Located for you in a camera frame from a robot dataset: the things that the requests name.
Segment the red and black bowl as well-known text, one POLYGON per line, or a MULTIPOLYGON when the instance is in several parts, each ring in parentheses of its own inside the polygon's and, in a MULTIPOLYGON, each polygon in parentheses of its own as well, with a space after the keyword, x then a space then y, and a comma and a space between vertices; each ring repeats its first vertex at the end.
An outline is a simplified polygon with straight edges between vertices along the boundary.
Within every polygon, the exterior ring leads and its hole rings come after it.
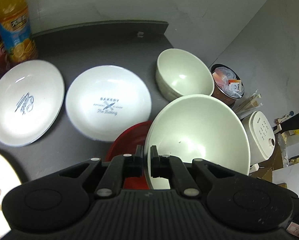
MULTIPOLYGON (((151 121, 142 122, 121 133, 111 145, 106 155, 106 161, 111 161, 117 155, 134 154, 138 145, 144 146, 151 124, 151 121)), ((149 186, 145 176, 131 177, 125 179, 124 189, 148 190, 149 186)))

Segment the white bakery print plate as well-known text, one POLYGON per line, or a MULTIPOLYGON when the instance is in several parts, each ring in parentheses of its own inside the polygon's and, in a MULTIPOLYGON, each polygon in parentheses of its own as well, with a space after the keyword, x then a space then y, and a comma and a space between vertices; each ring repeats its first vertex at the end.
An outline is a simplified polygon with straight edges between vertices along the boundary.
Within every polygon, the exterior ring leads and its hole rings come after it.
POLYGON ((80 74, 66 94, 73 126, 92 140, 112 142, 126 129, 149 119, 150 91, 128 69, 104 65, 80 74))

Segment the orange juice bottle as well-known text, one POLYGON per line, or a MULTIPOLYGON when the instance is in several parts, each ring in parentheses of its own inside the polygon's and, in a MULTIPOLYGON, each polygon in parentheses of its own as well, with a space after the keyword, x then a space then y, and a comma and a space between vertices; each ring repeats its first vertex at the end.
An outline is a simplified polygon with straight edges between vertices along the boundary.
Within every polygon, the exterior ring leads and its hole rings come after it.
POLYGON ((12 64, 38 58, 27 0, 0 0, 0 36, 12 64))

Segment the white electric kettle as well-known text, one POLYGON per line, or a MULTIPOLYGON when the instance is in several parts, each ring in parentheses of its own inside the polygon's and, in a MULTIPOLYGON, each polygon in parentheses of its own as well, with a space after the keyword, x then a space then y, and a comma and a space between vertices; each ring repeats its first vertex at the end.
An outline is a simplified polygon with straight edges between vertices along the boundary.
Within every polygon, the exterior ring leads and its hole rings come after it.
POLYGON ((250 167, 268 160, 276 140, 268 119, 261 111, 255 111, 242 120, 250 145, 250 167))

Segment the cardboard box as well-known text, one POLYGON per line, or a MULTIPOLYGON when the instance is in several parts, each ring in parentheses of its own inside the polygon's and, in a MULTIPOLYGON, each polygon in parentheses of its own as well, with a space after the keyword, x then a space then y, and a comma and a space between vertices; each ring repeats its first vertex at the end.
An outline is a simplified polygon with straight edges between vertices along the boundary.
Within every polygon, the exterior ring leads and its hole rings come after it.
POLYGON ((249 176, 265 181, 273 181, 273 172, 299 163, 299 129, 275 135, 276 145, 272 156, 254 165, 249 176))

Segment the cream ceramic bowl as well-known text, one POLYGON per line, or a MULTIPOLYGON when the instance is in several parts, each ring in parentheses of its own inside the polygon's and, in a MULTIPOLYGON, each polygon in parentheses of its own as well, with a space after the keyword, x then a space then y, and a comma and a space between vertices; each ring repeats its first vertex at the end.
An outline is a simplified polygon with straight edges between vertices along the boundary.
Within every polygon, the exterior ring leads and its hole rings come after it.
POLYGON ((159 54, 155 80, 168 101, 191 94, 211 96, 214 91, 214 80, 206 64, 192 53, 177 48, 159 54))
POLYGON ((200 158, 247 175, 250 146, 242 122, 224 102, 207 95, 188 95, 165 106, 147 133, 145 177, 150 189, 169 189, 165 178, 150 171, 150 147, 159 155, 173 155, 185 163, 200 158))

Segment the brown pot with packets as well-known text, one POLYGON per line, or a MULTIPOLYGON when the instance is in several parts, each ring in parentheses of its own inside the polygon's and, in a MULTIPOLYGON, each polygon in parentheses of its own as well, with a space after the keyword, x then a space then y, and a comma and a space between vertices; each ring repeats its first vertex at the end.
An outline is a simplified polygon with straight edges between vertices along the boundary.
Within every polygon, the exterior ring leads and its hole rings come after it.
POLYGON ((231 68, 219 63, 211 67, 211 74, 214 80, 212 96, 232 108, 244 95, 241 78, 231 68))

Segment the white deep plate blue script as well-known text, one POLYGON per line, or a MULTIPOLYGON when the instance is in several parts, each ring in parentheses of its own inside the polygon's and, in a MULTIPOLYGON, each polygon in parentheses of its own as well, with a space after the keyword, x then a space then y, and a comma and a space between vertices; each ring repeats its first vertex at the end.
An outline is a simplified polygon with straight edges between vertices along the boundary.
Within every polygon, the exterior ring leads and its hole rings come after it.
POLYGON ((18 64, 0 79, 0 142, 21 147, 39 139, 61 110, 65 85, 51 63, 18 64))

